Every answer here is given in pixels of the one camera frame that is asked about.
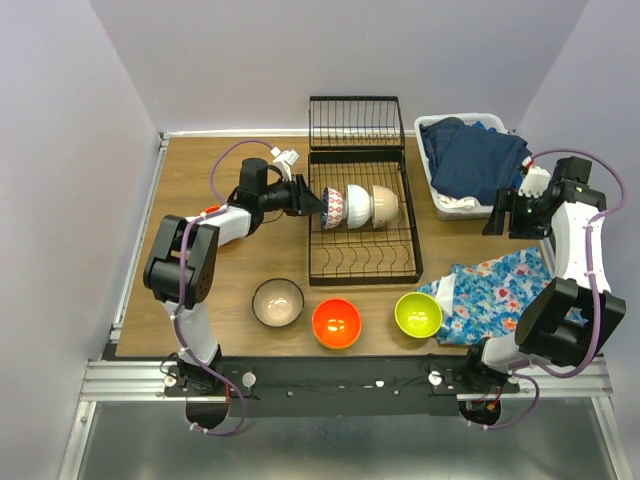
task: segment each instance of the metal floor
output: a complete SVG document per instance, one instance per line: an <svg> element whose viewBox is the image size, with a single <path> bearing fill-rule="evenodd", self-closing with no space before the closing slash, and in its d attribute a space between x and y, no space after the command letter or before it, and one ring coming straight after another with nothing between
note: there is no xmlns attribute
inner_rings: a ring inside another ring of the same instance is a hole
<svg viewBox="0 0 640 480"><path fill-rule="evenodd" d="M506 400L503 420L530 401ZM412 415L250 419L241 434L212 438L190 432L183 409L180 402L99 403L79 478L616 478L590 398L542 399L530 417L500 432Z"/></svg>

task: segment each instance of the black wire dish rack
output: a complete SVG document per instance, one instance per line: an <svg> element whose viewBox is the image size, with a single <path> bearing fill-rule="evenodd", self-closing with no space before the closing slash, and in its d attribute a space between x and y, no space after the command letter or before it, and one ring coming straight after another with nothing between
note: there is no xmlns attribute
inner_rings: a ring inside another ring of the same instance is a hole
<svg viewBox="0 0 640 480"><path fill-rule="evenodd" d="M398 97L314 96L309 107L309 186L322 198L325 187L346 193L356 184L398 196L398 215L386 226L371 220L347 229L343 220L323 230L309 218L309 284L416 283L422 256L407 179L404 128Z"/></svg>

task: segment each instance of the bowl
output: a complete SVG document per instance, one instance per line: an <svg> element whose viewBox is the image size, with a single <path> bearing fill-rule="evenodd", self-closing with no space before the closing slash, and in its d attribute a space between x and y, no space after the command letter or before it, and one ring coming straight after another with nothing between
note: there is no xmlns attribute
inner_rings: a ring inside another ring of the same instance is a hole
<svg viewBox="0 0 640 480"><path fill-rule="evenodd" d="M316 307L311 319L313 334L327 348L353 345L362 331L358 309L342 298L330 298Z"/></svg>
<svg viewBox="0 0 640 480"><path fill-rule="evenodd" d="M427 338L442 326L442 310L432 297L411 292L396 303L396 323L404 333L414 338Z"/></svg>
<svg viewBox="0 0 640 480"><path fill-rule="evenodd" d="M347 228L359 228L371 217L371 198L360 185L347 185Z"/></svg>
<svg viewBox="0 0 640 480"><path fill-rule="evenodd" d="M322 203L324 211L322 212L322 229L337 227L344 218L344 202L342 194L335 188L326 187L322 193Z"/></svg>
<svg viewBox="0 0 640 480"><path fill-rule="evenodd" d="M371 221L373 228L389 223L398 215L398 196L386 187L371 187Z"/></svg>
<svg viewBox="0 0 640 480"><path fill-rule="evenodd" d="M251 301L253 314L269 327L295 322L304 308L300 287L286 278L272 278L256 289Z"/></svg>

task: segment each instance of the metal frame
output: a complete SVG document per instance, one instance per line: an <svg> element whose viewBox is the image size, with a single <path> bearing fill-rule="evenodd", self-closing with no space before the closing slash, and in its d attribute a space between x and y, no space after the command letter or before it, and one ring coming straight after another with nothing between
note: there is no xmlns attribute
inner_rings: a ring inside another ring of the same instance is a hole
<svg viewBox="0 0 640 480"><path fill-rule="evenodd" d="M237 131L239 136L249 133L254 135L286 136L290 133L274 131ZM122 322L127 309L129 294L135 271L138 265L142 241L146 233L151 206L155 198L160 172L164 164L166 151L171 136L233 136L229 131L216 132L176 132L173 134L160 134L162 139L158 161L154 170L151 185L147 195L146 208L141 219L135 249L132 253L125 284L118 303L116 315L113 320L113 329L109 342L117 344L120 337ZM555 268L551 241L545 239L541 242L542 253L550 270ZM72 424L71 434L59 472L59 479L71 480L77 478L80 473L82 459L91 433L93 418L98 402L225 402L224 397L167 397L164 394L164 374L160 372L159 360L139 361L96 361L89 362L82 389L80 392L78 408ZM615 415L611 405L610 395L613 393L606 362L603 357L598 357L587 368L583 375L571 379L559 379L546 375L540 369L524 370L527 374L536 378L540 384L541 396L545 398L558 397L589 397L593 401L594 409L602 430L608 453L618 478L632 479L631 469L627 462L622 441L618 432ZM532 397L533 389L526 384L521 385L521 391L517 394L504 394L504 398ZM458 400L472 400L478 395L458 395Z"/></svg>
<svg viewBox="0 0 640 480"><path fill-rule="evenodd" d="M607 445L609 457L611 458L616 476L622 480L633 480L633 473L627 461L627 456L624 453L622 439L618 432L618 424L616 423L616 417L613 413L611 398L594 397L591 400L593 401L593 408L596 411L600 430L602 430L602 435L604 436L604 441Z"/></svg>

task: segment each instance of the white plastic basket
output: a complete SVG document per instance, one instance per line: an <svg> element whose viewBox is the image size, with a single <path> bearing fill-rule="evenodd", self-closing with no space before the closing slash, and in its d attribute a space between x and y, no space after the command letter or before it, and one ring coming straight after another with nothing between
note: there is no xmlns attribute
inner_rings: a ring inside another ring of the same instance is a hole
<svg viewBox="0 0 640 480"><path fill-rule="evenodd" d="M499 133L507 133L507 129L504 128L504 124L500 117L492 115L490 113L453 113L451 115L431 115L427 117L418 117L414 123L416 131L416 140L418 141L418 148L420 149L420 156L422 157L422 165L424 166L424 173L427 175L427 182L429 182L429 189L431 190L431 198L436 206L436 214L440 220L467 220L472 218L487 218L491 215L492 207L477 207L477 208L448 208L440 203L438 199L438 192L431 186L431 172L429 171L429 159L424 151L424 145L422 144L422 137L420 135L420 125L429 126L440 120L448 117L457 117L462 120L466 125L473 125L476 122L482 122L486 129L495 128Z"/></svg>

